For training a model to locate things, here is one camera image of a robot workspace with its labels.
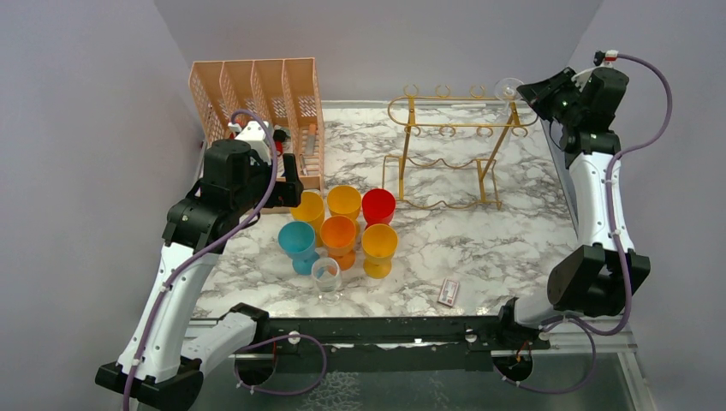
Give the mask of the red wine glass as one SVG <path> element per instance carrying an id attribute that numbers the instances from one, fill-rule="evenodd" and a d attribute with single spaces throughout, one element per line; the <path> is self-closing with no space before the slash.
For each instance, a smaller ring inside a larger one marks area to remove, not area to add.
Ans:
<path id="1" fill-rule="evenodd" d="M 390 224 L 396 210 L 396 198 L 388 190 L 374 188 L 363 195 L 361 208 L 368 226 Z"/>

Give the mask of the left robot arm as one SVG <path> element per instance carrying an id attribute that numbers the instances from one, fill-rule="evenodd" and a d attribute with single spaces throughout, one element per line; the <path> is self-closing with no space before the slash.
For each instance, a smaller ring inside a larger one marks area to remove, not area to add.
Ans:
<path id="1" fill-rule="evenodd" d="M 205 375 L 236 349 L 259 351 L 269 329 L 259 309 L 224 315 L 210 331 L 184 343 L 196 301 L 228 239 L 254 224 L 264 208 L 294 207 L 303 184 L 297 157 L 265 161 L 242 140 L 218 140 L 205 151 L 200 178 L 167 213 L 152 291 L 127 347 L 99 367 L 95 382 L 158 410 L 188 410 Z"/>

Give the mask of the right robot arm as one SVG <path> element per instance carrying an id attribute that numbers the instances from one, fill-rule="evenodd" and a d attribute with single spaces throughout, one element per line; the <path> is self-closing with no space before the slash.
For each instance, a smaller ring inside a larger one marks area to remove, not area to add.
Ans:
<path id="1" fill-rule="evenodd" d="M 610 330 L 618 333 L 629 319 L 634 292 L 650 274 L 649 258 L 636 253 L 628 233 L 618 187 L 621 142 L 610 128 L 628 83 L 615 68 L 583 74 L 565 68 L 516 88 L 539 117 L 562 126 L 559 146 L 574 187 L 579 246 L 552 269 L 544 291 L 501 308 L 493 329 L 505 348 L 581 316 L 620 315 L 621 323 Z"/>

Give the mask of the orange wine glass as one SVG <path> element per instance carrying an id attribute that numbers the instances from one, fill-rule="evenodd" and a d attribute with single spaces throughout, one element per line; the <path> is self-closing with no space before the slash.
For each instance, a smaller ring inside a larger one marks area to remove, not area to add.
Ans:
<path id="1" fill-rule="evenodd" d="M 329 217 L 322 224 L 320 235 L 324 247 L 341 271 L 349 270 L 356 260 L 357 227 L 356 222 L 343 215 Z"/>

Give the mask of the blue wine glass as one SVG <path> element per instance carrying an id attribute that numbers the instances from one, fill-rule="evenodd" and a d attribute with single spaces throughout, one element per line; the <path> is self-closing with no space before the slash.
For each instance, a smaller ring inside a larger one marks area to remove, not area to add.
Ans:
<path id="1" fill-rule="evenodd" d="M 320 258 L 316 251 L 317 237 L 312 225 L 302 221 L 289 222 L 280 229 L 277 242 L 291 259 L 297 274 L 309 276 L 312 273 L 313 264 Z"/>

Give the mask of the yellow wine glass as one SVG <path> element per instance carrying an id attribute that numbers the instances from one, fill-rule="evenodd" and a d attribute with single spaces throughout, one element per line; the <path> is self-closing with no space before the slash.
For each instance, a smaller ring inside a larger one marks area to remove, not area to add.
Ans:
<path id="1" fill-rule="evenodd" d="M 320 230 L 325 219 L 325 208 L 321 195 L 313 191 L 304 191 L 301 194 L 300 204 L 292 207 L 290 213 L 294 220 L 309 223 L 313 227 L 316 246 L 322 247 L 323 241 L 320 236 Z"/>
<path id="2" fill-rule="evenodd" d="M 360 234 L 358 217 L 362 196 L 356 188 L 348 185 L 335 186 L 327 193 L 326 202 L 332 216 L 348 217 L 355 225 L 356 235 Z"/>
<path id="3" fill-rule="evenodd" d="M 392 270 L 392 259 L 398 247 L 396 231 L 387 224 L 373 224 L 364 231 L 361 247 L 367 276 L 375 279 L 387 277 Z"/>

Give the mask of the clear wine glass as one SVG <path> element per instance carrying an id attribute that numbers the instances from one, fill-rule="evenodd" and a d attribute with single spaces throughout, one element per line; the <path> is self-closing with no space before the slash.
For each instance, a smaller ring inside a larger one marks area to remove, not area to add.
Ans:
<path id="1" fill-rule="evenodd" d="M 497 109 L 499 116 L 508 115 L 512 109 L 517 108 L 517 105 L 522 101 L 518 87 L 522 85 L 522 80 L 513 77 L 504 78 L 497 82 L 493 95 L 500 105 Z"/>
<path id="2" fill-rule="evenodd" d="M 326 305 L 334 305 L 341 298 L 342 271 L 330 257 L 321 257 L 312 265 L 311 276 L 318 298 Z"/>

